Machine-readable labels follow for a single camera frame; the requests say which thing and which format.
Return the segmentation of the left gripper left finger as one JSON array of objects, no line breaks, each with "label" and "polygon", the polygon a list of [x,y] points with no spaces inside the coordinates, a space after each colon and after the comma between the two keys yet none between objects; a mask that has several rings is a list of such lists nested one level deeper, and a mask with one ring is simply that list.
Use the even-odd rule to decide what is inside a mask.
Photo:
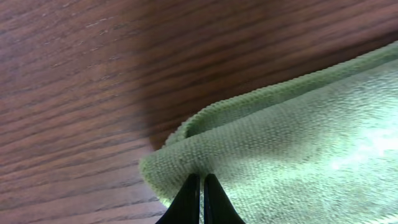
[{"label": "left gripper left finger", "polygon": [[190,174],[170,207],[155,224],[199,224],[200,176]]}]

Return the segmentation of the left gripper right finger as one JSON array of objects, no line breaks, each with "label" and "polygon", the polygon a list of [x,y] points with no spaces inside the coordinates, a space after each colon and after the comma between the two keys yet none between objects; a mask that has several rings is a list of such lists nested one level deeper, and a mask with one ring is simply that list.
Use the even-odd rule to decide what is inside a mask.
[{"label": "left gripper right finger", "polygon": [[214,174],[205,177],[204,224],[245,224]]}]

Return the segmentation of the light green microfiber cloth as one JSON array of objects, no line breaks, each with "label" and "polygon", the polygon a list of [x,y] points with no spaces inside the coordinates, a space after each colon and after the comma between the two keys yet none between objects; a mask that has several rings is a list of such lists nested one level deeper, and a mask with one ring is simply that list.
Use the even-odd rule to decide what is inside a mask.
[{"label": "light green microfiber cloth", "polygon": [[212,173],[246,223],[396,223],[397,44],[213,103],[139,168],[166,206]]}]

